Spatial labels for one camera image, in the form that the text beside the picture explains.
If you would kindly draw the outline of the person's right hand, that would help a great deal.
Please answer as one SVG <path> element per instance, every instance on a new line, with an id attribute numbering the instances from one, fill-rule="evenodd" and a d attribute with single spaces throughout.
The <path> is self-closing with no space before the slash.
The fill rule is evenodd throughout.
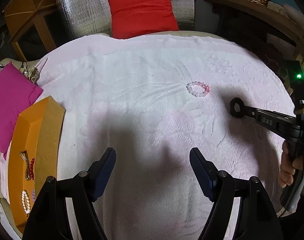
<path id="1" fill-rule="evenodd" d="M 290 160 L 286 141 L 283 142 L 282 150 L 279 183 L 282 188 L 285 188 L 286 186 L 292 185 L 295 171 L 303 170 L 304 166 L 302 157 L 299 157 L 294 161 Z"/>

